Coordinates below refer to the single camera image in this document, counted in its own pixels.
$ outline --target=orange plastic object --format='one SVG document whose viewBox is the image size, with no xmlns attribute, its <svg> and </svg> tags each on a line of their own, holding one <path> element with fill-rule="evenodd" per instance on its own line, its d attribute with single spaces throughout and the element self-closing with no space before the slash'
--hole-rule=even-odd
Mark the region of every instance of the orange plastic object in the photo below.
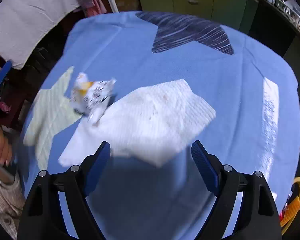
<svg viewBox="0 0 300 240">
<path fill-rule="evenodd" d="M 284 219 L 280 222 L 280 226 L 283 227 L 288 221 L 293 218 L 300 210 L 300 199 L 298 196 L 287 206 L 284 213 Z"/>
</svg>

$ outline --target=table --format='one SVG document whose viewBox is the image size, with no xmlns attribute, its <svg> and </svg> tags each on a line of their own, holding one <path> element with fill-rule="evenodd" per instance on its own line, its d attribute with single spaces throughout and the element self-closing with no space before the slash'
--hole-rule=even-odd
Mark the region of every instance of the table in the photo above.
<svg viewBox="0 0 300 240">
<path fill-rule="evenodd" d="M 222 36 L 222 46 L 206 39 L 211 32 Z M 139 87 L 185 79 L 193 93 L 216 111 L 216 118 L 194 141 L 200 140 L 210 154 L 238 172 L 261 170 L 278 211 L 283 208 L 300 149 L 298 83 L 290 66 L 266 46 L 196 17 L 123 12 L 77 23 L 42 90 L 53 88 L 69 69 L 72 73 L 64 93 L 68 98 L 79 72 L 87 73 L 90 80 L 116 78 L 115 100 Z M 46 105 L 58 110 L 57 101 Z M 58 125 L 57 118 L 52 122 L 49 117 L 42 116 L 52 128 Z M 53 137 L 47 159 L 50 173 L 67 169 L 58 164 L 58 158 L 79 122 Z M 21 143 L 17 159 L 27 195 L 38 166 L 44 166 L 38 164 L 35 145 Z M 65 196 L 59 195 L 68 232 L 76 236 Z M 224 236 L 232 233 L 241 197 L 238 193 Z M 107 239 L 194 239 L 214 199 L 187 147 L 161 168 L 134 158 L 110 158 L 87 202 Z"/>
</svg>

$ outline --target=white cloth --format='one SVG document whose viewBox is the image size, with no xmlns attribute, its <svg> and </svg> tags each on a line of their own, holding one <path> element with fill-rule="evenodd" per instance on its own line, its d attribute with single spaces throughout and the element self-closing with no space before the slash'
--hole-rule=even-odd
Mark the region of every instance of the white cloth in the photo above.
<svg viewBox="0 0 300 240">
<path fill-rule="evenodd" d="M 38 42 L 77 0 L 3 0 L 0 3 L 0 56 L 21 69 Z"/>
<path fill-rule="evenodd" d="M 58 161 L 65 167 L 81 164 L 107 141 L 112 156 L 134 156 L 160 167 L 215 115 L 183 79 L 142 87 L 108 107 L 97 126 L 82 118 Z"/>
</svg>

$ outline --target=paper towel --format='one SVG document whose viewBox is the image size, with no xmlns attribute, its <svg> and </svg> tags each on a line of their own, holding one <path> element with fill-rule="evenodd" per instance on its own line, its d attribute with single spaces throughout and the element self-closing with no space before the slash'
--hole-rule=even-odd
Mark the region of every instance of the paper towel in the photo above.
<svg viewBox="0 0 300 240">
<path fill-rule="evenodd" d="M 160 167 L 215 116 L 183 79 L 142 87 L 108 107 L 97 126 L 82 118 L 58 161 L 62 166 L 80 164 L 107 141 L 112 156 L 134 156 Z"/>
</svg>

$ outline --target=drawer handle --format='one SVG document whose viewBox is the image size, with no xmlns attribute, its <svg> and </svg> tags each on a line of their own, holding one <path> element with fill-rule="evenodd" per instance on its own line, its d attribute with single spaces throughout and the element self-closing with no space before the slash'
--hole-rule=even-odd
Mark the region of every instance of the drawer handle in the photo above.
<svg viewBox="0 0 300 240">
<path fill-rule="evenodd" d="M 193 4 L 193 5 L 199 4 L 199 2 L 197 0 L 188 0 L 188 3 Z"/>
</svg>

